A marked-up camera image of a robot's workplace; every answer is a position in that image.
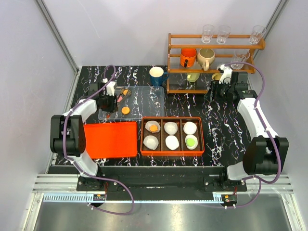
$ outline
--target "black marble table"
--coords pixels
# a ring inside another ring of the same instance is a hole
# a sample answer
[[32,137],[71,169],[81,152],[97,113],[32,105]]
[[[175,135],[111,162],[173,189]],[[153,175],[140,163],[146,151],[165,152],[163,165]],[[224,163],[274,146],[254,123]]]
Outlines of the black marble table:
[[[91,82],[102,81],[105,66],[82,67],[72,106],[87,92]],[[152,66],[116,66],[118,86],[150,86],[149,70]],[[107,70],[107,77],[113,69]],[[171,74],[172,87],[192,88],[184,74]],[[200,75],[198,80],[209,88],[210,76]],[[165,116],[198,116],[203,122],[205,153],[201,157],[152,157],[140,153],[141,121],[138,124],[138,150],[134,158],[97,159],[100,166],[228,166],[242,160],[250,135],[242,116],[231,103],[209,102],[208,96],[202,94],[167,94],[165,89]],[[110,123],[98,120],[98,112],[90,116],[87,124]],[[63,157],[57,156],[54,165],[68,166]]]

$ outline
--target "gray floor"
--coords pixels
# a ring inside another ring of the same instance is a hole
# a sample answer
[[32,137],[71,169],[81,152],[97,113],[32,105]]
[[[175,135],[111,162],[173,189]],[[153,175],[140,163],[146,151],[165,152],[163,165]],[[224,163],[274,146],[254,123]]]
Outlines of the gray floor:
[[[250,200],[240,195],[242,204]],[[112,211],[130,205],[105,204]],[[201,205],[137,204],[129,216],[109,215],[85,204],[43,203],[36,231],[290,231],[281,198],[260,195],[251,206],[235,210]]]

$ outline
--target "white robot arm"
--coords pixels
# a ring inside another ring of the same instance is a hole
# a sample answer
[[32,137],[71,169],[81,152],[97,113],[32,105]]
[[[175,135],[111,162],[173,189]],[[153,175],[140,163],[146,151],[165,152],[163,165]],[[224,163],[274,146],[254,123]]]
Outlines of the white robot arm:
[[[95,99],[80,100],[79,103],[82,104],[74,111],[70,110],[73,112],[69,118],[68,134],[66,135],[67,157],[73,160],[71,161],[73,165],[77,164],[80,167],[77,168],[78,170],[83,170],[83,172],[80,172],[82,177],[87,177],[84,172],[92,176],[100,176],[98,165],[90,158],[86,151],[83,124],[98,108],[108,112],[117,110],[115,87],[116,82],[111,81],[106,86],[106,91],[95,97]],[[93,83],[90,85],[89,94],[97,92],[99,88],[99,83]],[[63,115],[54,115],[51,118],[51,150],[54,153],[63,154],[63,122],[70,111]]]
[[[257,94],[254,90],[248,90],[247,83],[238,83],[239,73],[233,72],[231,68],[225,65],[220,66],[218,69],[223,72],[223,75],[219,81],[214,80],[211,82],[210,100],[232,102],[242,115],[251,137],[251,143],[246,149],[243,161],[227,167],[228,179],[241,180],[248,175],[276,174],[278,170],[277,158],[267,132],[274,138],[279,149],[281,167],[284,165],[288,150],[288,140],[280,138],[272,129],[261,110],[259,102],[255,107]],[[256,110],[261,115],[266,129],[264,129]]]

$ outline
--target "transparent tray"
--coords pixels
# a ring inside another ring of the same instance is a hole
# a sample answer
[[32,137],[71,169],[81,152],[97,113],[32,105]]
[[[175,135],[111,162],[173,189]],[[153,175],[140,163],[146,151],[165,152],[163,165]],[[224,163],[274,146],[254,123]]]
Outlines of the transparent tray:
[[[118,112],[110,114],[107,119],[107,112],[99,110],[99,120],[141,120],[146,116],[165,116],[164,88],[163,87],[117,87],[115,93],[120,94],[122,88],[131,90],[131,96],[118,104]],[[123,107],[129,107],[130,113],[122,114]]]

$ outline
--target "blue mug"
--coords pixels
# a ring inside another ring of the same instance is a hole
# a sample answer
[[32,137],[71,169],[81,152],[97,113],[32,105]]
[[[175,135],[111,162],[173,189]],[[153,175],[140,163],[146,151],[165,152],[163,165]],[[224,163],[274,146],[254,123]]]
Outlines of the blue mug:
[[150,69],[151,83],[155,87],[159,87],[162,83],[169,78],[168,72],[164,72],[161,67],[154,66]]

